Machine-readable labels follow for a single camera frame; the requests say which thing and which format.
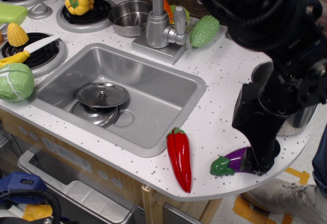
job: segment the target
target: yellow knife handle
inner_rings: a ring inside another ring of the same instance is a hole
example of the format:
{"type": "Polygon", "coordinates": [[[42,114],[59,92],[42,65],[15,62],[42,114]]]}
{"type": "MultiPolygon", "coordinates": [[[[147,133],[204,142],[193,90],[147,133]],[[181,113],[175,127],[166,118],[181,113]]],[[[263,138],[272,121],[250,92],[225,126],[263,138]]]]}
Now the yellow knife handle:
{"type": "Polygon", "coordinates": [[[30,53],[27,51],[22,51],[19,52],[15,55],[9,56],[7,58],[4,58],[0,60],[0,68],[3,67],[6,64],[11,64],[11,63],[23,63],[27,58],[30,56],[30,53]]]}

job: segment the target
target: stainless steel sink basin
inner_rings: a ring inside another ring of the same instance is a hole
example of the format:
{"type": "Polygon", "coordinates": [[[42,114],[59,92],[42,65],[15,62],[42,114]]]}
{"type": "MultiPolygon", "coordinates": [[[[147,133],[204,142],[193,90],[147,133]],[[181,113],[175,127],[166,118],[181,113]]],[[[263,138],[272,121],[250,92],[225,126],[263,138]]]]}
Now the stainless steel sink basin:
{"type": "Polygon", "coordinates": [[[166,134],[184,123],[205,89],[197,76],[94,43],[37,85],[29,102],[135,154],[155,156],[165,150],[166,134]],[[107,128],[69,112],[77,102],[76,91],[95,82],[118,84],[130,95],[107,128]]]}

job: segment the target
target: orange carrot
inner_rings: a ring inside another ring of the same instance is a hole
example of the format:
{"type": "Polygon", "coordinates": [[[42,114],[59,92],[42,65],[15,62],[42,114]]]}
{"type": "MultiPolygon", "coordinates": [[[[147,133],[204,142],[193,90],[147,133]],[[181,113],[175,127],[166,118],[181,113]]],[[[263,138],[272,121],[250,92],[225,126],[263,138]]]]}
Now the orange carrot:
{"type": "Polygon", "coordinates": [[[163,9],[168,13],[169,23],[172,24],[174,22],[174,15],[167,0],[163,0],[163,9]]]}

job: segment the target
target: stainless steel bowl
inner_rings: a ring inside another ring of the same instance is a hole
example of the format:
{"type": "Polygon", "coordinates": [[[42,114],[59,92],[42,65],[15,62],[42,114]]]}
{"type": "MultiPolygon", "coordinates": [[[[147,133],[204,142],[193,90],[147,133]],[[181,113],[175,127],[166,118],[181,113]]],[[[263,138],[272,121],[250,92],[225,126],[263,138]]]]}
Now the stainless steel bowl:
{"type": "Polygon", "coordinates": [[[114,30],[122,36],[136,37],[146,30],[152,5],[145,1],[127,1],[114,6],[108,15],[114,30]]]}
{"type": "MultiPolygon", "coordinates": [[[[265,85],[272,73],[273,62],[268,60],[257,65],[251,75],[251,81],[265,85]]],[[[311,120],[317,105],[309,106],[291,115],[282,125],[278,136],[292,136],[301,133],[311,120]]]]}

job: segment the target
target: shoe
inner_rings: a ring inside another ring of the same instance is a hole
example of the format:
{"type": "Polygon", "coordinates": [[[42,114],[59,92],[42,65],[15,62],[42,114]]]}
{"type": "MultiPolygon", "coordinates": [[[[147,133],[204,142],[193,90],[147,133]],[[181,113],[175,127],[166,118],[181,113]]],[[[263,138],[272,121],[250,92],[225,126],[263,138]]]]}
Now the shoe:
{"type": "Polygon", "coordinates": [[[310,224],[327,224],[327,198],[317,186],[298,186],[276,178],[241,195],[262,210],[294,215],[310,224]]]}

